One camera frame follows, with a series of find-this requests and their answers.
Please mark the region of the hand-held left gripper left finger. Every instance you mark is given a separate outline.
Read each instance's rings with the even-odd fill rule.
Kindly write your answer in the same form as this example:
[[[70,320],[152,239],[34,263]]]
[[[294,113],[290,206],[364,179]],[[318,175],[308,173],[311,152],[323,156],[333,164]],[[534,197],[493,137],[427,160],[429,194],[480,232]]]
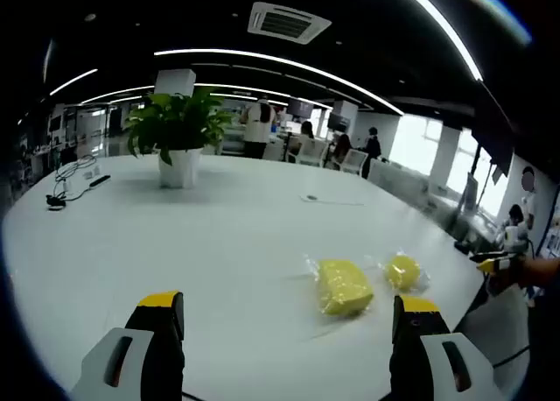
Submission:
[[[184,296],[151,294],[124,327],[109,330],[85,355],[72,400],[180,400],[185,355]]]

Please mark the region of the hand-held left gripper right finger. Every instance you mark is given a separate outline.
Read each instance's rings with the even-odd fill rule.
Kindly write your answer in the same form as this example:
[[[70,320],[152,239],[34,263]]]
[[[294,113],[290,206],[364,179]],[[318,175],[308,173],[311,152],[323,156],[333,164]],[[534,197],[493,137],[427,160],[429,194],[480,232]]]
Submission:
[[[395,296],[392,344],[392,400],[503,399],[488,359],[427,299]]]

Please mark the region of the person's right hand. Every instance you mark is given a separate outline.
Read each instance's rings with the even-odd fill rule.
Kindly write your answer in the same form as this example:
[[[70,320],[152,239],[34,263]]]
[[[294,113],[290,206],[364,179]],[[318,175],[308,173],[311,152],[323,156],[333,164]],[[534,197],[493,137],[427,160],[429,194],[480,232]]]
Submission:
[[[496,297],[512,285],[517,285],[520,288],[527,286],[522,267],[510,267],[491,273],[486,289],[491,296]]]

